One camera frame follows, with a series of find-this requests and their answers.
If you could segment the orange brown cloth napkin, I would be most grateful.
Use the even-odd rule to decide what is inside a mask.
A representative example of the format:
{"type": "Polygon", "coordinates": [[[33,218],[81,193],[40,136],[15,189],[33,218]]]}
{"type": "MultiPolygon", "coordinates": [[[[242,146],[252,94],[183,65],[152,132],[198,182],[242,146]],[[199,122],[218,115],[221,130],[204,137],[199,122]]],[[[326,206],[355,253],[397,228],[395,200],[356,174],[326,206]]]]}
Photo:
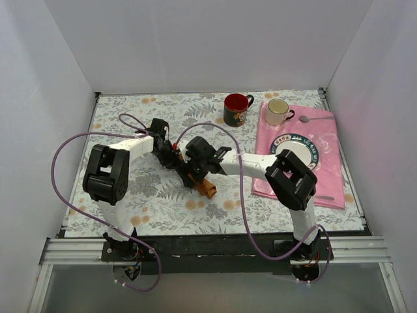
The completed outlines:
{"type": "Polygon", "coordinates": [[[179,154],[180,165],[188,164],[194,169],[193,177],[196,180],[196,186],[193,189],[197,190],[201,196],[206,196],[208,199],[211,199],[217,193],[217,190],[216,186],[206,179],[208,171],[198,162],[191,159],[186,160],[185,153],[182,153],[180,149],[176,149],[176,152],[179,154]]]}

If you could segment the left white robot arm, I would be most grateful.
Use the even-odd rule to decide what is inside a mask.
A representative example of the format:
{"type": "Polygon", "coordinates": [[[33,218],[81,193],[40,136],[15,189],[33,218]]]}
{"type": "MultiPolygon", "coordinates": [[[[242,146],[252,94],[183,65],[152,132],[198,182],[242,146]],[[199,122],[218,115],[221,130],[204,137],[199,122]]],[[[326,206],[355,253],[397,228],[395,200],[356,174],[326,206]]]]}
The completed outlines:
{"type": "Polygon", "coordinates": [[[149,134],[144,138],[123,140],[109,146],[95,145],[83,178],[83,190],[96,202],[109,224],[104,239],[110,249],[126,261],[133,260],[139,252],[135,241],[117,232],[121,230],[129,236],[136,236],[123,200],[128,191],[130,164],[147,153],[156,156],[169,170],[177,169],[180,164],[168,139],[168,122],[154,118],[146,131],[149,134]]]}

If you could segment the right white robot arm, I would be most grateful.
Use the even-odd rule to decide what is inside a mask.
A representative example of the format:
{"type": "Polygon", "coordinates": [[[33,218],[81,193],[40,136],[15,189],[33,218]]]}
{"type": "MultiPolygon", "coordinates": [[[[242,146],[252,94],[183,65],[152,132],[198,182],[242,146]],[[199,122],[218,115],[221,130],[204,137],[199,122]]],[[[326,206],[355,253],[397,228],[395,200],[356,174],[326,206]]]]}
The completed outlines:
{"type": "Polygon", "coordinates": [[[277,155],[255,155],[245,153],[240,147],[213,148],[204,138],[197,136],[191,141],[178,141],[174,149],[182,161],[196,170],[192,174],[208,172],[219,175],[238,175],[240,181],[240,203],[244,227],[256,252],[269,261],[280,261],[295,253],[302,259],[309,259],[319,250],[321,238],[313,209],[317,177],[291,150],[284,149],[277,155]],[[293,223],[294,246],[281,256],[269,256],[256,244],[246,218],[244,205],[244,177],[267,182],[278,201],[288,208],[293,223]]]}

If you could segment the floral tablecloth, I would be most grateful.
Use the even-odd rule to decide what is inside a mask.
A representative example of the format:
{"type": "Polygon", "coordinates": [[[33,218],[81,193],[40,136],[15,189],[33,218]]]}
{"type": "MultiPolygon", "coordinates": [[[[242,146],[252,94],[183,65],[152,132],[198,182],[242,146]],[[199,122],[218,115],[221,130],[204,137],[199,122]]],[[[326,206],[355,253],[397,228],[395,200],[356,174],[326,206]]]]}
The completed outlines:
{"type": "MultiPolygon", "coordinates": [[[[256,92],[244,125],[229,128],[223,121],[225,93],[100,95],[91,125],[94,135],[87,145],[118,142],[119,134],[130,131],[118,116],[129,113],[134,123],[149,124],[155,117],[166,120],[171,140],[202,136],[215,147],[239,145],[243,151],[253,153],[260,105],[273,98],[290,105],[324,108],[316,90],[256,92]]],[[[161,167],[153,155],[135,161],[131,171],[125,201],[128,218],[139,235],[245,232],[238,177],[211,175],[209,181],[216,186],[217,193],[208,199],[186,188],[177,173],[161,167]]],[[[243,181],[243,192],[252,232],[292,231],[289,211],[277,200],[253,194],[251,179],[243,181]]]]}

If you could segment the black red floral mug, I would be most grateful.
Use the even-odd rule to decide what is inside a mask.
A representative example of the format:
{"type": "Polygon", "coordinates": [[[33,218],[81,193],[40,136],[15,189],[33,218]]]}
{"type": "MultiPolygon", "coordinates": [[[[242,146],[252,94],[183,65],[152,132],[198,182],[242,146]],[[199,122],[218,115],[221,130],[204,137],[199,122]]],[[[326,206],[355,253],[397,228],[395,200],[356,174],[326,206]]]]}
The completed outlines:
{"type": "Polygon", "coordinates": [[[240,127],[246,120],[248,108],[253,104],[253,95],[233,93],[226,96],[223,107],[223,120],[230,127],[240,127]]]}

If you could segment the cream enamel cup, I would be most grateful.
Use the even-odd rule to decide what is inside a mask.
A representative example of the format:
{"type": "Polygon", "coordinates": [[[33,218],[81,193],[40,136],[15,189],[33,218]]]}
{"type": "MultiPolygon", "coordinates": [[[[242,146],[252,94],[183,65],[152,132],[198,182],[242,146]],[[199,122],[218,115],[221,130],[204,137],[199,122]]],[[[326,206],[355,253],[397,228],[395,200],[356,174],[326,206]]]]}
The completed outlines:
{"type": "Polygon", "coordinates": [[[284,100],[276,98],[270,100],[267,104],[265,120],[270,125],[278,126],[294,116],[295,111],[290,109],[288,103],[284,100]]]}

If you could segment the white plate blue rim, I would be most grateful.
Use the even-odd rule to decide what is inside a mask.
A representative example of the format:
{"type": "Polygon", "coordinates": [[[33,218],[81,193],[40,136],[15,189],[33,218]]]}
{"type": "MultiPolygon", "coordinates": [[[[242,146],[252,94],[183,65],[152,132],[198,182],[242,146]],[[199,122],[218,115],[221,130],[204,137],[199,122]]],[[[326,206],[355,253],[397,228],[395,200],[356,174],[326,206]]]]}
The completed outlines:
{"type": "Polygon", "coordinates": [[[292,151],[310,170],[319,164],[319,150],[307,137],[286,133],[276,137],[270,145],[270,154],[278,155],[283,150],[292,151]]]}

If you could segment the silver spoon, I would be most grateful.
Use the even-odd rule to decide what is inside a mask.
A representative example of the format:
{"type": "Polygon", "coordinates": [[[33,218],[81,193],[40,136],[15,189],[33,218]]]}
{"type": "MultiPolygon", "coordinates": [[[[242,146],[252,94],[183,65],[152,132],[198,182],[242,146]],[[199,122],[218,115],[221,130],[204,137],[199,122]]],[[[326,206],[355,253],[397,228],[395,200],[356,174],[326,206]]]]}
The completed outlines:
{"type": "Polygon", "coordinates": [[[334,116],[327,116],[327,117],[308,117],[306,115],[301,115],[298,120],[302,123],[308,123],[310,121],[316,121],[316,120],[334,120],[334,116]]]}

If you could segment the pink floral placemat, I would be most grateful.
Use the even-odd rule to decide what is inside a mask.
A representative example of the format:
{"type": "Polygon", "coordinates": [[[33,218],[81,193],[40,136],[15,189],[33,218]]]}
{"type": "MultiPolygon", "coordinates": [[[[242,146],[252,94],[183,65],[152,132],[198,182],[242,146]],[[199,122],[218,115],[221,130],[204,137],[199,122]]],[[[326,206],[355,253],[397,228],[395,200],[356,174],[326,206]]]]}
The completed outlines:
{"type": "Polygon", "coordinates": [[[263,102],[259,110],[255,153],[271,155],[270,145],[272,141],[282,134],[294,133],[307,137],[319,150],[319,164],[312,170],[318,179],[315,196],[331,196],[335,199],[334,201],[327,201],[315,198],[314,204],[344,210],[344,187],[335,120],[316,120],[308,123],[302,123],[298,120],[301,115],[311,118],[334,115],[326,110],[291,105],[289,107],[295,111],[295,116],[278,126],[273,126],[265,120],[267,104],[267,102],[263,102]]]}

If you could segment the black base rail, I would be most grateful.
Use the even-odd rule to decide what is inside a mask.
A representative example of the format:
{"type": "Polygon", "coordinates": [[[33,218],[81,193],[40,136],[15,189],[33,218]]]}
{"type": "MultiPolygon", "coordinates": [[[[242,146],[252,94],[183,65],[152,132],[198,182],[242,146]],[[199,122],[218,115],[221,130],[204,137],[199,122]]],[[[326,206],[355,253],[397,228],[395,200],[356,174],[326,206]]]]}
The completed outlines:
{"type": "Polygon", "coordinates": [[[132,240],[116,241],[106,237],[101,260],[141,262],[142,275],[179,273],[272,273],[290,275],[291,262],[333,260],[328,241],[321,238],[315,248],[302,245],[281,261],[260,256],[246,234],[145,236],[139,245],[132,240]]]}

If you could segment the aluminium frame rail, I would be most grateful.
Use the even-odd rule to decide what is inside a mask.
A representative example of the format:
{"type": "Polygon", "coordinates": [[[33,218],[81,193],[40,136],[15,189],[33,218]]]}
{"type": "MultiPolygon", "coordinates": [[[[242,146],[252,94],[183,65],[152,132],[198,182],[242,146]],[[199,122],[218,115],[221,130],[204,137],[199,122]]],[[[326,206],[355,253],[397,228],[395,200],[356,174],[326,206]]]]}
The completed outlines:
{"type": "Polygon", "coordinates": [[[41,312],[55,265],[106,265],[103,239],[46,239],[28,312],[41,312]]]}

